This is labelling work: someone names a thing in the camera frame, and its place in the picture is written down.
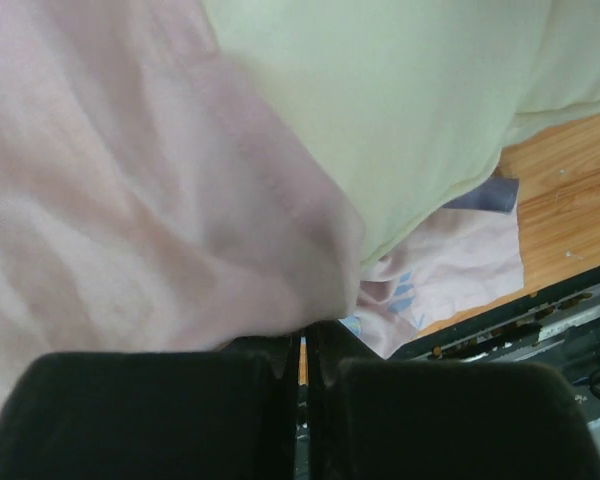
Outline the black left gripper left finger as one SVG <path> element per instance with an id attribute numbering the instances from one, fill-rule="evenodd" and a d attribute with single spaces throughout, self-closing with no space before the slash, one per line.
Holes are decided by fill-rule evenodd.
<path id="1" fill-rule="evenodd" d="M 39 357 L 0 411 L 0 479 L 289 479 L 299 340 Z"/>

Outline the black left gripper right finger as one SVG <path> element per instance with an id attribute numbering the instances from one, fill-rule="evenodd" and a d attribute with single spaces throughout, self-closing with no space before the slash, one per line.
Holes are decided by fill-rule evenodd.
<path id="1" fill-rule="evenodd" d="M 537 363 L 384 360 L 306 332 L 314 479 L 600 479 L 573 389 Z"/>

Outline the pink blue printed pillowcase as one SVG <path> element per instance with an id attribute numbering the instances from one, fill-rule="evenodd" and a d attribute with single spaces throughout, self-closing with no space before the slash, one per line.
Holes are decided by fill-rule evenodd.
<path id="1" fill-rule="evenodd" d="M 58 351 L 205 350 L 343 317 L 362 225 L 169 7 L 0 1 L 0 412 Z"/>

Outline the cream white pillow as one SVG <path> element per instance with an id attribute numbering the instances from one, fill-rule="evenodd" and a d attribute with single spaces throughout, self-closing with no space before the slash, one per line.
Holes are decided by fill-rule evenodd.
<path id="1" fill-rule="evenodd" d="M 208 1 L 233 60 L 364 219 L 371 265 L 504 148 L 600 113 L 600 1 Z"/>

